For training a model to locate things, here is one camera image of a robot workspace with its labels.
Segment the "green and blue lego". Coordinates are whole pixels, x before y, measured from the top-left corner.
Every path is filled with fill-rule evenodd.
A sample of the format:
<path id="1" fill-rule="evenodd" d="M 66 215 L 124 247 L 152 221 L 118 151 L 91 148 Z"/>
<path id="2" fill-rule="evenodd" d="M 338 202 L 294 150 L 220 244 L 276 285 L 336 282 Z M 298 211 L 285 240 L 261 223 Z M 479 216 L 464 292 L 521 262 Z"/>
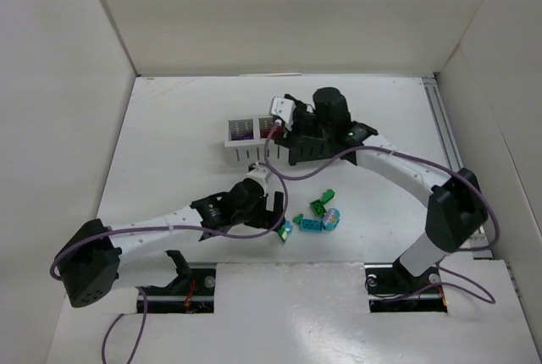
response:
<path id="1" fill-rule="evenodd" d="M 292 233 L 292 231 L 293 231 L 292 223 L 289 220 L 285 220 L 283 225 L 277 231 L 277 234 L 278 234 L 280 240 L 282 241 L 282 243 L 285 243 L 288 240 L 288 238 L 289 238 L 290 234 Z"/>

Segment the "green sloped lego brick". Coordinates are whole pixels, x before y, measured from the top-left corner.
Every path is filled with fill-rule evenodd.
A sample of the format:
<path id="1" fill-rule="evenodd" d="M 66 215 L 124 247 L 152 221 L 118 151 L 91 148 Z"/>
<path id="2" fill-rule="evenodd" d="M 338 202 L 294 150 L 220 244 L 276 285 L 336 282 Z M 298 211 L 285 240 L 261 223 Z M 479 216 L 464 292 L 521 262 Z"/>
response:
<path id="1" fill-rule="evenodd" d="M 327 189 L 321 196 L 320 201 L 325 205 L 335 197 L 335 192 L 332 189 Z"/>

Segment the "purple lego brick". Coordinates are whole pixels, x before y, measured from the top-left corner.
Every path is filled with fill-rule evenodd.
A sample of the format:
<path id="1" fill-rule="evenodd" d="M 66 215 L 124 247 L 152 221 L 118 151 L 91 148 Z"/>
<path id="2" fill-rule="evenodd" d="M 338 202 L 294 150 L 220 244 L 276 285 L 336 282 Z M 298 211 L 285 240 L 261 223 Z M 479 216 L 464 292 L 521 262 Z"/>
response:
<path id="1" fill-rule="evenodd" d="M 230 138 L 231 141 L 247 141 L 253 140 L 253 134 L 241 134 L 241 135 L 232 135 Z"/>

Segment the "green square lego brick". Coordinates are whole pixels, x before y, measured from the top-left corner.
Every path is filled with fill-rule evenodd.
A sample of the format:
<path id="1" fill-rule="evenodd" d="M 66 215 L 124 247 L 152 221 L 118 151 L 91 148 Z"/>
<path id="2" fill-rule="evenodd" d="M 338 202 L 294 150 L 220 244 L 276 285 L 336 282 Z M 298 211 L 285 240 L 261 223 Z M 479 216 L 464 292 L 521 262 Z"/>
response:
<path id="1" fill-rule="evenodd" d="M 326 208 L 324 206 L 324 203 L 321 200 L 312 201 L 309 204 L 309 207 L 310 207 L 313 215 L 315 217 L 317 217 L 317 218 L 321 218 L 327 212 L 327 210 L 326 210 Z"/>

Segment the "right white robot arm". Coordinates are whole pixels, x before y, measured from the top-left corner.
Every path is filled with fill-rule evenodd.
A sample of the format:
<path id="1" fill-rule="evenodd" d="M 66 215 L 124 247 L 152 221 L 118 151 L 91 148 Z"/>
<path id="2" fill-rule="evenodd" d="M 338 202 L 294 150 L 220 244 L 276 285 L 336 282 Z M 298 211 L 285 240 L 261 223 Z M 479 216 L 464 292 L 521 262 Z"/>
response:
<path id="1" fill-rule="evenodd" d="M 353 120 L 334 87 L 316 90 L 312 100 L 285 95 L 271 101 L 269 113 L 281 125 L 274 142 L 287 149 L 289 165 L 343 159 L 406 190 L 427 210 L 423 233 L 392 264 L 397 279 L 420 278 L 487 220 L 489 206 L 472 171 L 450 171 L 400 152 L 375 128 Z"/>

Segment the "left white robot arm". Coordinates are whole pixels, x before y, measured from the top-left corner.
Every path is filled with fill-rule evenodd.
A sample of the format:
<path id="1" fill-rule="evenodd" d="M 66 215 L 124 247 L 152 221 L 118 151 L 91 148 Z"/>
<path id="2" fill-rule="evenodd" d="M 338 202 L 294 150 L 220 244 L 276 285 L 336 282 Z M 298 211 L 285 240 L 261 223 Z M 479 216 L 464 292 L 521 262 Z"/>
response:
<path id="1" fill-rule="evenodd" d="M 182 290 L 193 282 L 193 273 L 175 243 L 203 242 L 212 238 L 235 239 L 232 228 L 245 225 L 263 237 L 281 228 L 289 205 L 282 189 L 269 196 L 264 184 L 245 178 L 231 190 L 195 200 L 180 210 L 126 226 L 107 226 L 95 218 L 84 223 L 50 267 L 73 308 L 101 300 L 122 287 L 121 270 L 153 253 L 163 253 L 174 264 L 174 276 L 166 290 Z"/>

